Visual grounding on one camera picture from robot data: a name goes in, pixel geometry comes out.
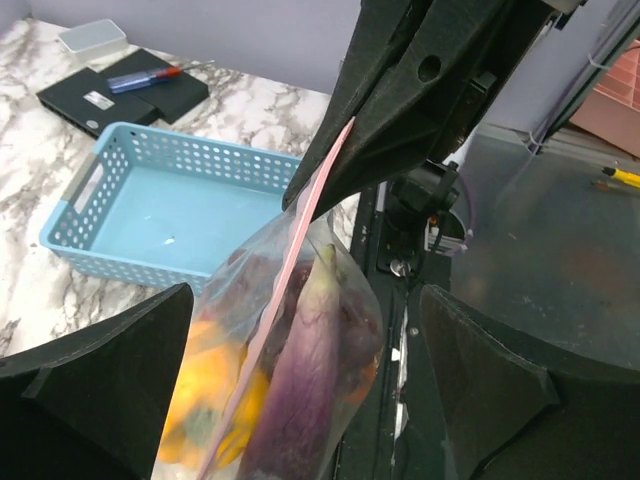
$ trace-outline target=yellow vegetable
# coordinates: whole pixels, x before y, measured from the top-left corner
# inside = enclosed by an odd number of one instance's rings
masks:
[[[197,470],[206,453],[188,434],[185,421],[194,412],[211,411],[220,416],[233,392],[242,362],[246,357],[244,345],[224,343],[199,351],[202,345],[219,336],[213,322],[199,321],[191,325],[185,359],[169,406],[162,433],[158,460],[181,463]],[[216,463],[224,468],[242,454],[255,428],[262,404],[269,388],[266,376],[254,372],[249,387],[236,410],[231,429],[216,454]]]

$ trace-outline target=ziplock bag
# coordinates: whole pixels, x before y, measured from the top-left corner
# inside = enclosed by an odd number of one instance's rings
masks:
[[[336,155],[196,301],[159,462],[197,479],[322,474],[384,345],[364,275],[326,217],[309,226]]]

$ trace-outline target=white label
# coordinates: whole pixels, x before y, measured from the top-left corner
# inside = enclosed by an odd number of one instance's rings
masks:
[[[99,94],[98,92],[91,91],[84,96],[84,99],[98,107],[100,110],[109,110],[111,107],[115,105],[111,100],[109,100],[104,95]]]

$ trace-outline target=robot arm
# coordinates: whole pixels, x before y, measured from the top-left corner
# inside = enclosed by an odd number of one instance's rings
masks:
[[[414,175],[421,180],[408,181],[433,193],[446,174],[438,164],[478,124],[551,15],[568,13],[579,3],[362,0],[324,121],[283,206],[297,196],[353,116],[354,129],[327,181],[316,216],[365,187],[429,163],[427,172]],[[428,202],[435,211],[427,213],[436,213],[452,200],[444,195]]]

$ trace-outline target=marble countertop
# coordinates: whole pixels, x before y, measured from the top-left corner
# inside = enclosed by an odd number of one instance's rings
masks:
[[[57,41],[62,29],[17,22],[0,37],[0,357],[108,318],[154,290],[81,275],[42,247],[38,234],[94,140],[36,98],[81,66]],[[89,66],[100,70],[129,52]],[[170,55],[157,55],[183,65]],[[328,96],[220,68],[194,73],[208,102],[160,128],[301,156]],[[349,246],[357,198],[336,207],[334,228]]]

